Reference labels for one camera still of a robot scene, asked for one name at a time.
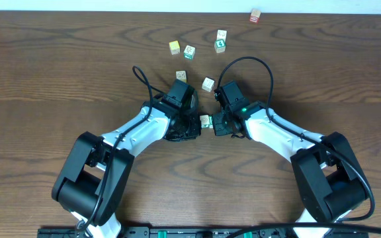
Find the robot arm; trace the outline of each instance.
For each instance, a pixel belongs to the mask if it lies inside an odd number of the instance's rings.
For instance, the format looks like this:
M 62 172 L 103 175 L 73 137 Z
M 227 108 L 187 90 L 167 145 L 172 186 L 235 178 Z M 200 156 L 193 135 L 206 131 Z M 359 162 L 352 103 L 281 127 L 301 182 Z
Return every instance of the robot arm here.
M 79 221 L 86 222 L 97 204 L 102 180 L 83 169 L 87 165 L 105 171 L 113 151 L 103 199 L 87 232 L 95 238 L 117 237 L 121 226 L 114 212 L 120 203 L 134 158 L 159 139 L 182 141 L 199 136 L 201 127 L 197 107 L 196 91 L 176 80 L 169 93 L 152 105 L 148 119 L 127 134 L 122 133 L 147 116 L 149 102 L 144 103 L 135 118 L 117 130 L 99 137 L 89 132 L 83 133 L 65 161 L 52 189 L 52 198 Z M 115 141 L 121 135 L 122 140 L 113 150 Z
M 241 133 L 269 146 L 292 163 L 300 196 L 306 207 L 297 222 L 335 222 L 368 198 L 360 180 L 346 164 L 331 156 L 322 147 L 271 122 L 266 106 L 261 102 L 249 103 L 236 82 L 232 81 L 214 92 L 222 107 L 221 112 L 212 116 L 216 136 L 236 136 Z M 344 154 L 365 178 L 344 136 L 337 132 L 329 136 L 308 132 L 277 116 L 271 108 L 269 114 L 283 126 Z M 326 177 L 322 169 L 334 165 L 337 170 Z M 299 237 L 314 238 L 321 238 L 328 231 L 325 228 L 294 230 Z

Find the white backdrop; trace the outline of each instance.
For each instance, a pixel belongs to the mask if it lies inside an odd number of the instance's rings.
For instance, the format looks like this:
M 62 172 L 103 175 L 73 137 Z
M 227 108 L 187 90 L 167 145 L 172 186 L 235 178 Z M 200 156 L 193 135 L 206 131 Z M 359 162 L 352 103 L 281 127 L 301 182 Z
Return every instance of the white backdrop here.
M 0 10 L 381 14 L 381 0 L 0 0 Z

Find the cable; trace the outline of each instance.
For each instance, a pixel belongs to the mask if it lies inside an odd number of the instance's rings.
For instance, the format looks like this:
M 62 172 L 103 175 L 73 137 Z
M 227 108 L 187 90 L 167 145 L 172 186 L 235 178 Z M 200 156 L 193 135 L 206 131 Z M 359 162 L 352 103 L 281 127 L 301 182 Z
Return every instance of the cable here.
M 349 229 L 351 231 L 357 232 L 367 232 L 381 234 L 381 227 L 371 227 L 366 225 L 356 225 L 356 224 L 344 224 L 344 223 L 314 223 L 314 222 L 292 222 L 292 223 L 264 223 L 261 225 L 255 225 L 253 227 L 248 227 L 241 229 L 228 235 L 226 238 L 234 238 L 238 235 L 245 234 L 252 231 L 260 231 L 263 229 L 278 229 L 278 228 L 331 228 L 331 229 Z
M 296 135 L 296 136 L 299 136 L 301 139 L 305 139 L 319 147 L 321 147 L 322 149 L 326 150 L 327 152 L 329 152 L 332 156 L 335 156 L 336 158 L 338 158 L 339 160 L 341 160 L 344 164 L 346 164 L 352 171 L 354 171 L 354 173 L 356 174 L 356 176 L 358 177 L 358 179 L 361 181 L 362 183 L 362 186 L 364 187 L 364 189 L 367 191 L 367 194 L 368 194 L 368 197 L 370 198 L 370 210 L 368 211 L 368 213 L 366 215 L 363 215 L 361 217 L 357 217 L 357 218 L 341 218 L 339 221 L 360 221 L 360 220 L 364 220 L 364 219 L 367 219 L 369 218 L 373 213 L 374 213 L 374 209 L 376 207 L 376 202 L 374 201 L 374 196 L 373 196 L 373 193 L 371 191 L 371 187 L 368 183 L 368 181 L 363 177 L 361 176 L 361 174 L 355 169 L 354 165 L 342 154 L 328 148 L 327 146 L 323 145 L 322 143 L 319 143 L 311 138 L 308 138 L 306 137 L 304 134 L 299 134 L 298 132 L 295 132 L 294 130 L 291 130 L 290 128 L 287 128 L 286 126 L 280 124 L 279 122 L 277 122 L 271 115 L 270 115 L 270 112 L 269 112 L 269 108 L 270 108 L 270 103 L 271 103 L 271 98 L 273 96 L 273 87 L 274 87 L 274 79 L 273 79 L 273 73 L 271 72 L 271 69 L 270 67 L 261 59 L 259 58 L 255 58 L 255 57 L 252 57 L 252 56 L 245 56 L 245 57 L 241 57 L 241 58 L 238 58 L 238 59 L 235 59 L 233 60 L 231 63 L 229 63 L 229 65 L 227 65 L 223 72 L 220 74 L 220 77 L 218 79 L 218 84 L 217 84 L 217 89 L 220 88 L 220 83 L 222 82 L 222 78 L 223 78 L 223 75 L 224 73 L 236 62 L 238 61 L 241 61 L 241 60 L 255 60 L 255 61 L 258 61 L 259 63 L 262 63 L 265 68 L 267 69 L 267 71 L 269 72 L 269 75 L 270 75 L 270 80 L 271 80 L 271 84 L 270 84 L 270 92 L 269 92 L 269 96 L 267 98 L 267 103 L 266 103 L 266 107 L 265 107 L 265 111 L 266 111 L 266 115 L 267 117 L 269 118 L 269 120 L 271 122 L 274 122 L 277 126 L 279 126 L 280 128 Z
M 148 93 L 149 93 L 149 109 L 148 109 L 148 113 L 139 121 L 139 122 L 136 122 L 133 126 L 130 126 L 129 128 L 127 128 L 124 132 L 120 133 L 118 135 L 118 138 L 116 139 L 114 145 L 112 145 L 112 149 L 111 149 L 111 152 L 110 152 L 110 155 L 108 157 L 108 162 L 106 163 L 106 167 L 105 167 L 105 172 L 104 172 L 104 177 L 102 179 L 102 184 L 101 184 L 101 189 L 99 190 L 99 194 L 98 194 L 98 198 L 97 198 L 97 202 L 93 208 L 93 211 L 92 211 L 92 214 L 91 216 L 89 217 L 89 219 L 86 221 L 85 224 L 82 224 L 81 221 L 78 221 L 76 226 L 75 226 L 75 232 L 76 233 L 81 233 L 81 232 L 86 232 L 88 234 L 88 236 L 92 237 L 91 234 L 89 234 L 87 232 L 87 228 L 89 227 L 89 225 L 91 224 L 91 222 L 94 220 L 95 216 L 97 215 L 97 212 L 98 212 L 98 209 L 99 207 L 101 206 L 101 203 L 103 201 L 103 194 L 104 194 L 104 191 L 105 191 L 105 186 L 106 186 L 106 182 L 108 180 L 108 173 L 110 171 L 110 168 L 111 168 L 111 163 L 112 163 L 112 160 L 114 159 L 114 153 L 117 149 L 117 146 L 118 144 L 120 143 L 120 141 L 122 141 L 122 139 L 124 138 L 124 136 L 129 133 L 130 131 L 132 131 L 134 128 L 136 128 L 136 126 L 139 126 L 142 122 L 145 122 L 149 116 L 151 115 L 151 112 L 152 112 L 152 105 L 153 105 L 153 97 L 152 97 L 152 90 L 156 90 L 156 91 L 159 91 L 158 89 L 156 88 L 153 88 L 151 87 L 151 85 L 149 84 L 149 81 L 147 79 L 147 77 L 145 76 L 145 73 L 138 67 L 138 66 L 133 66 L 132 68 L 132 71 L 133 73 L 135 74 L 135 76 L 142 81 L 142 79 L 138 76 L 138 74 L 135 72 L 135 69 L 137 69 L 142 77 L 145 79 L 144 81 L 144 84 L 148 87 Z

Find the brown wooden tabletop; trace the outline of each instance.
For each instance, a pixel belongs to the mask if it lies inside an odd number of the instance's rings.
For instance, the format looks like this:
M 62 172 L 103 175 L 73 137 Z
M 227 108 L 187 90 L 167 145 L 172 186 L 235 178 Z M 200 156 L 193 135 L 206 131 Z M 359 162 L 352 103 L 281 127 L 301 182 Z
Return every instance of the brown wooden tabletop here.
M 221 54 L 217 29 L 228 31 Z M 182 52 L 196 48 L 192 61 L 171 55 L 174 40 Z M 0 12 L 0 237 L 75 224 L 52 186 L 78 135 L 111 132 L 148 99 L 133 65 L 164 91 L 187 70 L 199 110 L 213 114 L 219 104 L 202 81 L 217 81 L 241 56 L 270 65 L 279 115 L 348 138 L 377 203 L 360 223 L 381 226 L 381 16 L 263 14 L 251 24 L 249 14 Z M 266 99 L 269 78 L 257 62 L 234 65 L 224 82 L 232 79 L 250 100 Z M 244 226 L 295 221 L 302 210 L 289 162 L 203 129 L 194 141 L 157 141 L 138 156 L 116 215 L 154 226 Z

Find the white arm segment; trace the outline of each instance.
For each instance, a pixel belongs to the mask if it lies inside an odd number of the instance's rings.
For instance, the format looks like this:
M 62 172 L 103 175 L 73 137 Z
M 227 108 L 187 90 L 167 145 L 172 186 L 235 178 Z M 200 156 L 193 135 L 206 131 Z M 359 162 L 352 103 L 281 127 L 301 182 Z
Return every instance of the white arm segment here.
M 149 108 L 147 106 L 143 107 L 140 110 L 140 113 L 125 125 L 113 132 L 103 134 L 102 137 L 104 137 L 104 143 L 113 146 L 117 140 L 117 136 L 145 117 L 148 110 Z M 118 144 L 117 149 L 127 149 L 130 154 L 136 157 L 151 143 L 164 137 L 169 127 L 169 123 L 170 119 L 166 117 L 164 112 L 152 108 L 149 118 L 127 133 L 123 140 Z M 105 165 L 98 163 L 97 167 L 105 171 Z M 83 219 L 84 221 L 87 221 L 86 218 L 80 216 L 76 212 L 72 212 L 72 214 L 79 220 Z M 94 238 L 116 238 L 120 233 L 121 224 L 117 221 L 116 214 L 113 214 L 104 225 L 98 225 L 96 227 L 89 225 L 88 230 Z
M 323 135 L 313 132 L 308 132 L 294 124 L 286 121 L 285 119 L 277 116 L 273 109 L 269 109 L 270 115 L 274 116 L 275 120 L 280 124 L 298 132 L 303 133 L 305 136 L 312 138 L 318 142 L 321 141 Z M 298 136 L 283 130 L 274 122 L 270 122 L 267 117 L 265 109 L 259 110 L 251 115 L 250 119 L 246 121 L 246 127 L 249 136 L 258 142 L 261 142 L 271 149 L 275 150 L 285 159 L 290 162 L 290 157 L 298 152 L 299 149 L 308 149 L 313 146 L 306 140 L 301 140 Z M 324 169 L 327 165 L 321 164 L 320 167 Z M 350 211 L 344 213 L 341 217 L 347 215 Z M 310 215 L 307 209 L 304 209 L 301 217 L 296 222 L 316 222 Z M 299 238 L 322 238 L 328 231 L 328 228 L 294 228 L 295 233 Z

